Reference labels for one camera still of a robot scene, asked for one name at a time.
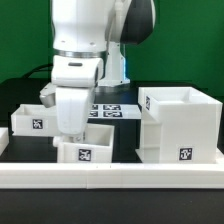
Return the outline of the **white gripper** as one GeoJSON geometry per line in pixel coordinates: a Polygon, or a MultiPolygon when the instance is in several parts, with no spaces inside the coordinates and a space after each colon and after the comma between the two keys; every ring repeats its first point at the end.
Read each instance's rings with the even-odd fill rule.
{"type": "Polygon", "coordinates": [[[104,74],[101,58],[53,58],[51,82],[40,91],[42,104],[56,106],[59,131],[74,136],[84,132],[94,103],[95,88],[104,74]]]}

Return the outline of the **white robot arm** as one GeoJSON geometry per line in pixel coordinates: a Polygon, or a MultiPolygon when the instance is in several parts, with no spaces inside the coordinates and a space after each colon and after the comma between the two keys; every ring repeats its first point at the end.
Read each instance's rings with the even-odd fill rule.
{"type": "Polygon", "coordinates": [[[54,31],[51,82],[41,91],[55,106],[61,133],[84,132],[95,88],[105,77],[109,44],[140,44],[153,32],[153,0],[51,0],[54,31]]]}

